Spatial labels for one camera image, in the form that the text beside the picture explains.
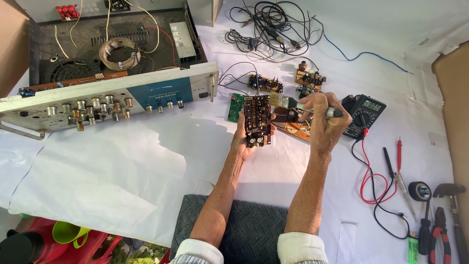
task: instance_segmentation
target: forearm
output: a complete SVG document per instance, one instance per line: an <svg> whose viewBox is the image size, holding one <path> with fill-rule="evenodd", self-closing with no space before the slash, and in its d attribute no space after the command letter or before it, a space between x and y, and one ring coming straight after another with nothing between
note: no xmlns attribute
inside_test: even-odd
<svg viewBox="0 0 469 264"><path fill-rule="evenodd" d="M288 209L285 233L319 234L322 195L330 161L329 154L311 153L306 172Z"/></svg>
<svg viewBox="0 0 469 264"><path fill-rule="evenodd" d="M189 238L207 242L217 248L220 246L242 165L243 160L230 151L217 184L202 207Z"/></svg>

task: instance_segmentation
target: white sleeve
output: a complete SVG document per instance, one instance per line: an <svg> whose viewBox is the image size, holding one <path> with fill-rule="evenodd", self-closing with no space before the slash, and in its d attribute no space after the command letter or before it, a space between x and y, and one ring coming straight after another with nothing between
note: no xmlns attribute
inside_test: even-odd
<svg viewBox="0 0 469 264"><path fill-rule="evenodd" d="M297 264L307 260L328 263L322 239L308 233L281 234L277 243L277 251L281 264Z"/></svg>
<svg viewBox="0 0 469 264"><path fill-rule="evenodd" d="M176 256L188 255L205 260L210 264L223 264L224 259L218 248L196 239L184 240L177 249Z"/></svg>

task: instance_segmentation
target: blue wire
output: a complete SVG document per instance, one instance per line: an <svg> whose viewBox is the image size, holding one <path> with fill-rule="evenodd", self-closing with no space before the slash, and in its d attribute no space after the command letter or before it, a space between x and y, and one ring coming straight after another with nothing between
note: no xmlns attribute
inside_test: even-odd
<svg viewBox="0 0 469 264"><path fill-rule="evenodd" d="M337 47L334 43L332 43L332 41L330 41L330 40L325 36L325 34L324 34L324 37L325 37L325 39L326 39L327 41L329 41L329 43L331 43L336 49L338 49L338 50L340 51L340 53L342 53L342 55L344 56L344 58L346 58L347 61L349 61L349 62L358 59L358 57L360 57L362 54L371 54L371 55L375 55L376 57L380 58L381 60L384 60L384 61L387 61L387 62L390 62L390 63L394 64L397 68L401 69L401 70L404 71L404 72L409 72L408 70L404 70L403 68L401 68L401 67L400 67L399 65L397 65L396 63L394 63L394 62L392 62L392 61L390 61L390 60L387 60L387 59L385 59L385 58L381 57L380 55L378 55L378 54L376 54L376 53L373 53L373 52L367 52L367 51L365 51L365 52L360 53L357 57L355 57L355 58L353 58L353 59L349 59L349 58L347 58L347 56L345 56L345 54L339 49L339 47Z"/></svg>

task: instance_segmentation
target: red wire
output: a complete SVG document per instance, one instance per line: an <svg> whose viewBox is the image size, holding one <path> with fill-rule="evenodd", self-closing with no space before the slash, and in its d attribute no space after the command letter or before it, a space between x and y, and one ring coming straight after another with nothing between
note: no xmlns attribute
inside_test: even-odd
<svg viewBox="0 0 469 264"><path fill-rule="evenodd" d="M169 40L171 41L171 46L173 47L173 62L174 62L174 65L177 67L177 65L176 65L176 58L174 57L174 44L173 44L173 40L172 40L171 37L168 35L168 33L162 31L160 28L153 28L153 27L145 27L145 28L146 28L146 29L147 29L147 28L151 28L151 29L159 30L159 31L165 33L165 34L168 36Z"/></svg>
<svg viewBox="0 0 469 264"><path fill-rule="evenodd" d="M365 158L366 158L366 162L368 164L368 168L366 169L366 172L365 172L365 176L363 176L363 181L362 181L362 185L360 186L360 196L363 200L363 202L367 203L367 204L377 204L378 201L384 196L384 194L386 193L386 190L388 188L388 182L387 182L387 179L381 175L381 174L378 174L378 173L375 173L375 174L371 174L370 176L366 177L366 175L368 174L368 171L370 171L370 161L368 159L368 156L366 155L366 152L365 152L365 147L363 145L363 142L364 142L364 138L362 140L362 150L363 150L363 154L365 155ZM384 189L383 193L381 194L380 197L378 197L377 199L375 200L366 200L364 197L363 197L363 189L365 187L365 184L366 182L368 181L369 178L371 178L372 176L380 176L381 178L384 179L384 181L386 182L386 188ZM387 197L386 199L382 200L380 203L382 202L386 202L387 200L389 200L389 198L393 197L394 194L397 192L397 181L396 181L396 184L395 184L395 189L394 189L394 193L392 195L390 195L389 197Z"/></svg>

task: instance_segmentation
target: hammer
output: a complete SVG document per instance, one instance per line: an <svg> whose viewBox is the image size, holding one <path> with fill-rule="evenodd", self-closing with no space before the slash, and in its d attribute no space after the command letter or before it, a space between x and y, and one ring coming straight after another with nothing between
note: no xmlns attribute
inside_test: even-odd
<svg viewBox="0 0 469 264"><path fill-rule="evenodd" d="M462 231L461 221L459 219L458 205L456 203L456 194L466 192L466 187L461 184L443 183L433 192L433 197L443 198L445 195L449 198L449 206L454 219L454 234L456 235L456 247L458 248L459 263L469 264L469 252L466 244L466 238Z"/></svg>

